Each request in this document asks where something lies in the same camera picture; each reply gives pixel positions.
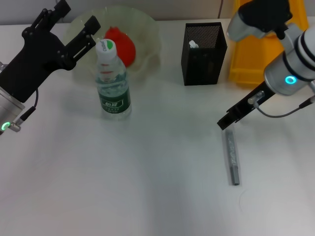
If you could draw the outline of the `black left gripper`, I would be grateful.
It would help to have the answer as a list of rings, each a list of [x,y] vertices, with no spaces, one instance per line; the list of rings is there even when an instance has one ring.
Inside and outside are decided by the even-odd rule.
[[[21,103],[26,102],[41,84],[56,70],[72,70],[96,45],[92,36],[100,23],[92,15],[83,29],[66,45],[50,32],[71,8],[60,0],[53,10],[43,9],[32,25],[22,33],[24,46],[0,73],[0,87]]]

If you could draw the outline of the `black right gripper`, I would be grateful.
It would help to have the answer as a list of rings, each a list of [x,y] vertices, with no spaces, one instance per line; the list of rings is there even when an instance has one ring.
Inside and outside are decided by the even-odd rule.
[[[275,95],[275,93],[267,86],[265,82],[262,82],[247,96],[232,106],[232,108],[229,109],[229,112],[227,112],[226,115],[217,122],[217,125],[221,130],[225,130],[231,124],[236,123],[244,118],[258,105],[264,103],[273,95]]]

